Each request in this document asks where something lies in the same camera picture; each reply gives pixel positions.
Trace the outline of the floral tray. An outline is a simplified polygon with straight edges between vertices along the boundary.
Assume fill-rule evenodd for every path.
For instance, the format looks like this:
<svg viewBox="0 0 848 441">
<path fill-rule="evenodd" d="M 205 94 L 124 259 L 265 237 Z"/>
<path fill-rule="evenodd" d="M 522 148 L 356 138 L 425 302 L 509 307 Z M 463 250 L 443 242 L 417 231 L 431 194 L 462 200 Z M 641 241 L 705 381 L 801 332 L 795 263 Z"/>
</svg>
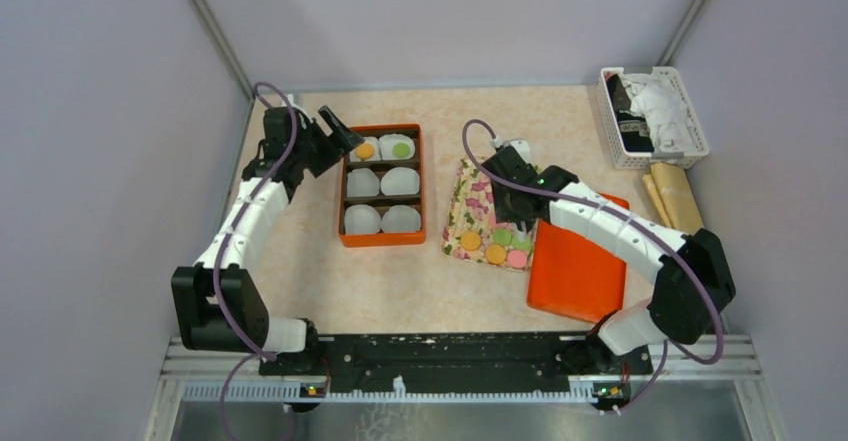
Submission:
<svg viewBox="0 0 848 441">
<path fill-rule="evenodd" d="M 443 254 L 461 261 L 519 271 L 509 269 L 505 262 L 501 265 L 492 265 L 485 259 L 486 248 L 494 244 L 492 234 L 495 229 L 510 229 L 512 237 L 516 234 L 516 224 L 496 221 L 493 201 L 492 184 L 489 178 L 482 174 L 469 158 L 461 158 L 452 189 L 450 208 L 442 229 L 440 249 Z M 532 248 L 526 251 L 529 262 L 526 269 L 522 271 L 531 267 L 534 252 L 535 229 L 528 228 L 533 244 Z M 469 231 L 478 233 L 482 238 L 482 244 L 477 251 L 466 251 L 460 245 L 460 237 Z"/>
</svg>

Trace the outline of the orange compartment box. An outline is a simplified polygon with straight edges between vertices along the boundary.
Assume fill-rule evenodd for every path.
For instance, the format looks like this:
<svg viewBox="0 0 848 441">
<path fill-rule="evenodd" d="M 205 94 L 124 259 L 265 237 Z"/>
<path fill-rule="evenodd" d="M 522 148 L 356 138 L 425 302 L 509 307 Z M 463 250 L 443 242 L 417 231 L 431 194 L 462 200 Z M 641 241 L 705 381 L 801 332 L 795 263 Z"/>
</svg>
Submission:
<svg viewBox="0 0 848 441">
<path fill-rule="evenodd" d="M 340 179 L 340 200 L 338 207 L 337 234 L 342 244 L 348 248 L 365 248 L 365 247 L 388 247 L 415 245 L 423 243 L 427 238 L 426 231 L 426 201 L 425 201 L 425 176 L 424 176 L 424 150 L 423 150 L 423 132 L 418 124 L 385 124 L 371 126 L 355 126 L 353 131 L 360 134 L 363 138 L 373 136 L 379 139 L 386 134 L 404 134 L 410 136 L 416 147 L 415 155 L 408 160 L 388 161 L 381 159 L 373 162 L 351 162 L 349 154 L 342 161 L 341 179 Z M 352 169 L 369 168 L 374 171 L 380 178 L 391 168 L 408 167 L 415 169 L 420 174 L 421 188 L 420 193 L 410 196 L 386 196 L 382 193 L 375 197 L 365 198 L 348 198 L 346 196 L 346 175 Z M 343 227 L 343 216 L 345 210 L 352 205 L 370 205 L 374 207 L 380 214 L 383 214 L 391 207 L 396 205 L 408 205 L 418 210 L 422 217 L 422 229 L 415 233 L 399 233 L 389 234 L 382 230 L 377 234 L 372 235 L 346 235 Z"/>
</svg>

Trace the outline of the orange box lid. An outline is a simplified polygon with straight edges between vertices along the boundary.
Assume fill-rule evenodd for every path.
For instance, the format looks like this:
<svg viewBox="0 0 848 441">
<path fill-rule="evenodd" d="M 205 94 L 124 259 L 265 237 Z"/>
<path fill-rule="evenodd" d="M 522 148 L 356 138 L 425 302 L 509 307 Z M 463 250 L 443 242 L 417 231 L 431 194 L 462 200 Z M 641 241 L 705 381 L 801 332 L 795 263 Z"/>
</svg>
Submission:
<svg viewBox="0 0 848 441">
<path fill-rule="evenodd" d="M 603 248 L 541 220 L 527 305 L 595 324 L 623 307 L 626 270 L 624 261 Z"/>
</svg>

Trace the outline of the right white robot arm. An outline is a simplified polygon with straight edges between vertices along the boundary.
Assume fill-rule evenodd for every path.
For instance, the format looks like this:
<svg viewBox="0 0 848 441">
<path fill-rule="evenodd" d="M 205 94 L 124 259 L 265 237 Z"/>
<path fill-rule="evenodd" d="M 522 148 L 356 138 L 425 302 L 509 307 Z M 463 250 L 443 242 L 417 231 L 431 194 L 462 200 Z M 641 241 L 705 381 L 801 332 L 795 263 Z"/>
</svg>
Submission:
<svg viewBox="0 0 848 441">
<path fill-rule="evenodd" d="M 586 346 L 589 365 L 612 373 L 627 354 L 670 340 L 694 344 L 720 314 L 736 288 L 720 239 L 700 228 L 687 234 L 648 221 L 606 199 L 558 166 L 537 171 L 525 143 L 494 140 L 495 152 L 480 171 L 493 182 L 500 222 L 542 220 L 579 235 L 635 269 L 653 285 L 652 295 L 606 315 Z"/>
</svg>

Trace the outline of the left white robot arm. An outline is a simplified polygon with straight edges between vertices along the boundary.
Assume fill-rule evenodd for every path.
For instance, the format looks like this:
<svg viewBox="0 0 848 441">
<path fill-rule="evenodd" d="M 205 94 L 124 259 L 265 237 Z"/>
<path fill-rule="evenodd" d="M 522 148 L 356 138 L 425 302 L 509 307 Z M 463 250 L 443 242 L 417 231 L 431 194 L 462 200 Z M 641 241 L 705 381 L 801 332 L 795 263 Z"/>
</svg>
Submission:
<svg viewBox="0 0 848 441">
<path fill-rule="evenodd" d="M 327 105 L 310 117 L 297 105 L 268 108 L 264 136 L 243 168 L 219 231 L 171 289 L 182 343 L 189 350 L 243 352 L 283 362 L 297 374 L 319 365 L 308 320 L 271 315 L 250 274 L 277 218 L 305 174 L 319 177 L 363 144 Z"/>
</svg>

